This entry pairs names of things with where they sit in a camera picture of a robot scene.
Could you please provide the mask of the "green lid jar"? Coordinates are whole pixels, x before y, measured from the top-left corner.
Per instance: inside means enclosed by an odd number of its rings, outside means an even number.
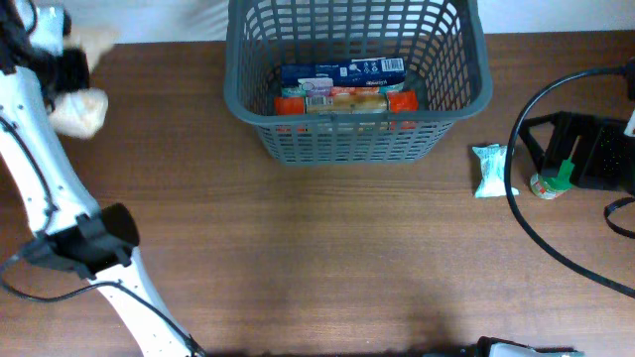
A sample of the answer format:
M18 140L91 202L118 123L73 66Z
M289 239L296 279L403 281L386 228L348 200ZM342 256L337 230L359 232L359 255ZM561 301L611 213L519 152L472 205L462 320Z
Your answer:
M530 178L530 189L541 199L555 199L572 188L571 175L574 163L564 160L555 177L546 177L535 173Z

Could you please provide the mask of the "beige crinkled pouch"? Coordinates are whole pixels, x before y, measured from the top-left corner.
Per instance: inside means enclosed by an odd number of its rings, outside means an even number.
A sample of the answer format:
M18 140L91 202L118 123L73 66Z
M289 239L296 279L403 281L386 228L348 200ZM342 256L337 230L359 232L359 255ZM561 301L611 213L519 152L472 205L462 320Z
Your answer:
M54 130L88 140L103 126L107 94L90 84L101 57L113 49L119 33L107 26L81 26L63 36L62 86L53 99L49 120Z

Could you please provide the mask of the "grey plastic basket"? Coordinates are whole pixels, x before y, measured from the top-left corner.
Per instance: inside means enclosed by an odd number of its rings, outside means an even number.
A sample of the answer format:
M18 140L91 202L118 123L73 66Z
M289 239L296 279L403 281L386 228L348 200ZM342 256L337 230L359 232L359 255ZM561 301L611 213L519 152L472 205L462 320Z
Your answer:
M476 0L233 1L224 98L288 165L406 163L492 95Z

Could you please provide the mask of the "blue tissue multipack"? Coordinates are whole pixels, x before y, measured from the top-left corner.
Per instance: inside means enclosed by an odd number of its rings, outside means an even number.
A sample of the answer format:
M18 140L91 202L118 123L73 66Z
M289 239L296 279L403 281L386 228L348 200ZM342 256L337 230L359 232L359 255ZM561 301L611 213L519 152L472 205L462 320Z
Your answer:
M351 59L281 67L283 97L399 92L406 79L401 58Z

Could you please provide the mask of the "orange spaghetti packet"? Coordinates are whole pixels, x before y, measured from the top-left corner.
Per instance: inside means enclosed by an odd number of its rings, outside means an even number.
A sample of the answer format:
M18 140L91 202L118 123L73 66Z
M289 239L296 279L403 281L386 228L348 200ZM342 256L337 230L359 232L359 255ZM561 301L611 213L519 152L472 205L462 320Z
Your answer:
M419 102L414 91L338 94L334 96L276 97L277 115L378 114L414 112Z

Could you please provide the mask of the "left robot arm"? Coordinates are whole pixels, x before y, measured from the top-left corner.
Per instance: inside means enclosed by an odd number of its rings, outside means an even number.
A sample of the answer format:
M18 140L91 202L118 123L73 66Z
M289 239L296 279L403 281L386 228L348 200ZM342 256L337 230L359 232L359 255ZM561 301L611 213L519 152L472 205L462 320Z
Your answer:
M106 94L90 85L109 34L71 27L62 6L1 4L1 157L22 196L33 238L21 260L77 274L112 305L146 356L202 356L147 274L140 237L121 203L102 208L73 170L60 135L90 138L103 125Z

